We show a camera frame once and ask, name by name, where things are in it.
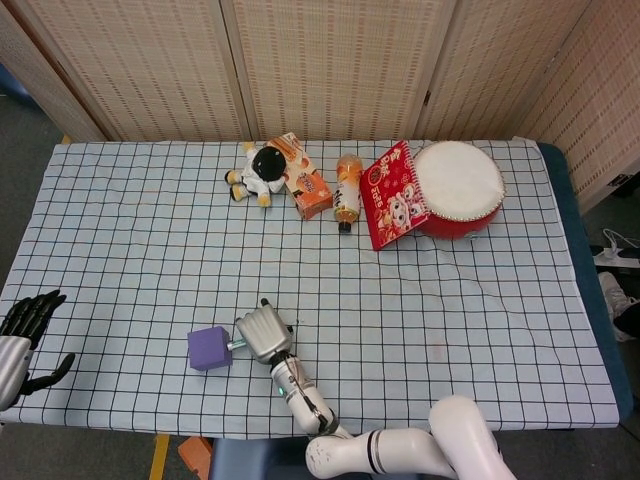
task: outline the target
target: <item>stuffed toy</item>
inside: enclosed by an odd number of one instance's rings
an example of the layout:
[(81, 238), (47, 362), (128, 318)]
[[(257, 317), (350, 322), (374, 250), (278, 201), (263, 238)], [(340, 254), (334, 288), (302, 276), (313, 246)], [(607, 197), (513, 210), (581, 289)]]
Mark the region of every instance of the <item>stuffed toy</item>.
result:
[(239, 202), (253, 193), (258, 196), (258, 205), (271, 205), (271, 193), (277, 193), (284, 185), (287, 162), (275, 147), (256, 149), (253, 142), (244, 144), (247, 166), (244, 170), (229, 170), (224, 179), (231, 185), (231, 198)]

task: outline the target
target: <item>blue table edge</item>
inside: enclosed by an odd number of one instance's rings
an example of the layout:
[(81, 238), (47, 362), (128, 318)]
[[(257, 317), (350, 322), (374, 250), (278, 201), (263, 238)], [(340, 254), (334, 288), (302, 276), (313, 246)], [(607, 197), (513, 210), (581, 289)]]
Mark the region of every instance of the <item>blue table edge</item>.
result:
[(551, 187), (556, 197), (560, 218), (564, 226), (569, 253), (573, 261), (576, 282), (580, 289), (582, 302), (587, 311), (591, 329), (598, 343), (604, 366), (609, 375), (611, 388), (618, 405), (620, 421), (633, 411), (633, 395), (627, 378), (627, 372), (613, 335), (607, 306), (602, 295), (589, 241), (578, 210), (578, 201), (573, 193), (569, 177), (567, 160), (554, 145), (538, 143), (544, 162), (547, 165)]

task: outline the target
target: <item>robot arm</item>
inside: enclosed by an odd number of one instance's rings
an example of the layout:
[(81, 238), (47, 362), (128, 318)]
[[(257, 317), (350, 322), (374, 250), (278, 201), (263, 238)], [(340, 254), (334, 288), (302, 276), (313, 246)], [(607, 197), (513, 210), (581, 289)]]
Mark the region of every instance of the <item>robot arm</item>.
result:
[(515, 480), (472, 400), (454, 395), (437, 402), (429, 415), (432, 434), (406, 428), (376, 430), (353, 438), (340, 426), (300, 360), (289, 353), (290, 334), (266, 299), (261, 308), (236, 324), (253, 356), (271, 365), (271, 378), (296, 423), (316, 436), (307, 447), (306, 461), (317, 478), (365, 472)]
[(343, 473), (426, 473), (458, 478), (435, 439), (418, 428), (375, 430), (356, 438), (335, 436), (311, 440), (307, 468), (316, 478)]
[(25, 298), (9, 310), (0, 325), (0, 412), (15, 405), (20, 395), (55, 385), (69, 372), (74, 354), (67, 355), (51, 375), (29, 379), (27, 372), (53, 312), (65, 299), (58, 290)]
[(317, 478), (366, 472), (515, 480), (473, 400), (459, 395), (440, 400), (431, 409), (429, 423), (432, 435), (405, 428), (353, 439), (315, 438), (307, 447), (307, 467)]

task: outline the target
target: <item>floor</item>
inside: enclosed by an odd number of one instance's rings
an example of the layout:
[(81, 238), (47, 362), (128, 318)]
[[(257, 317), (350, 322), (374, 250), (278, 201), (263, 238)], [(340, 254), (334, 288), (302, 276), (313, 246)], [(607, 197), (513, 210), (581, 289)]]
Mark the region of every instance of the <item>floor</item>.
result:
[[(61, 138), (43, 113), (0, 96), (0, 285), (29, 221), (53, 146)], [(638, 211), (638, 192), (628, 199), (607, 199), (585, 218), (592, 243), (602, 242), (599, 230), (604, 226), (640, 238)], [(635, 290), (636, 282), (629, 278), (623, 285)], [(623, 345), (622, 352), (638, 395), (640, 341)], [(625, 429), (498, 432), (496, 437), (520, 480), (635, 478), (640, 471), (638, 415), (625, 425)], [(181, 440), (172, 437), (166, 479), (195, 479), (177, 455)], [(154, 445), (149, 434), (7, 425), (0, 435), (0, 478), (144, 479), (149, 477)]]

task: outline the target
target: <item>yellow floor line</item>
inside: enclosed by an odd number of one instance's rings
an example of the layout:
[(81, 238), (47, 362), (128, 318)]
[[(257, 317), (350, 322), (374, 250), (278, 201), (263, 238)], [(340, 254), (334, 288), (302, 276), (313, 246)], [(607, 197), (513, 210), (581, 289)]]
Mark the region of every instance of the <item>yellow floor line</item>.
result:
[(156, 450), (153, 452), (153, 463), (151, 463), (151, 473), (149, 480), (162, 480), (164, 474), (164, 464), (167, 460), (169, 450), (169, 435), (160, 433), (156, 435)]

